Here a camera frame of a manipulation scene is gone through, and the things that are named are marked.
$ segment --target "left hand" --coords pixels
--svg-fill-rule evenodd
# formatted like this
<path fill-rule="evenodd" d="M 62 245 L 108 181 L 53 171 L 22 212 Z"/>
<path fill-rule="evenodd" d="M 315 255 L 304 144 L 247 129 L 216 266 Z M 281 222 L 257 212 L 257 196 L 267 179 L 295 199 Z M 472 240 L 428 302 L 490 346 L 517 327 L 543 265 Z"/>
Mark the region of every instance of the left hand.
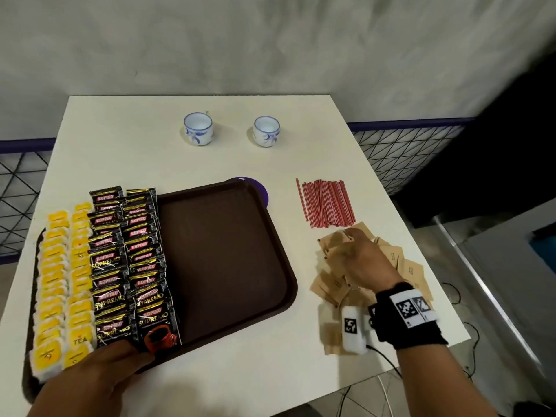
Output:
<path fill-rule="evenodd" d="M 27 417 L 117 417 L 133 374 L 155 358 L 118 341 L 50 379 Z"/>

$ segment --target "table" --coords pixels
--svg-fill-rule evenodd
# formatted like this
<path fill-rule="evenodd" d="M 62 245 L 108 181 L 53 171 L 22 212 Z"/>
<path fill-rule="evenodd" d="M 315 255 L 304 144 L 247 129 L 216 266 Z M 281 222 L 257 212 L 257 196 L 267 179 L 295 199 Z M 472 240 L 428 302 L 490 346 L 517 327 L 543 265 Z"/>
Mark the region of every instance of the table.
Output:
<path fill-rule="evenodd" d="M 207 111 L 215 123 L 216 138 L 205 147 L 180 136 L 192 111 Z M 272 148 L 247 137 L 262 115 L 281 123 Z M 316 240 L 333 228 L 310 229 L 296 177 L 344 180 L 356 218 L 424 265 L 443 336 L 451 345 L 469 339 L 330 96 L 71 97 L 0 322 L 0 403 L 6 415 L 24 415 L 29 408 L 21 376 L 35 240 L 47 214 L 87 200 L 89 190 L 116 184 L 167 193 L 239 175 L 268 190 L 268 211 L 299 284 L 297 298 L 280 315 L 146 372 L 126 392 L 129 415 L 270 416 L 390 368 L 376 353 L 323 353 L 323 301 L 309 286 Z M 397 364 L 391 346 L 376 338 L 374 344 Z"/>

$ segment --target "black wrist strap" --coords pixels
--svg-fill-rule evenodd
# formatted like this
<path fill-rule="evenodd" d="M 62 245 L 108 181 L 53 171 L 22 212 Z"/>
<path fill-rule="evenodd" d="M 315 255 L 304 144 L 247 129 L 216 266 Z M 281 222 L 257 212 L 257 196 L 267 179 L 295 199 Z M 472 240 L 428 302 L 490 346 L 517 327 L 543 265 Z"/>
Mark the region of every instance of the black wrist strap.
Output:
<path fill-rule="evenodd" d="M 411 284 L 400 282 L 391 290 L 381 291 L 376 301 L 369 307 L 369 323 L 379 341 L 391 343 L 395 350 L 448 344 L 436 324 L 436 313 Z"/>

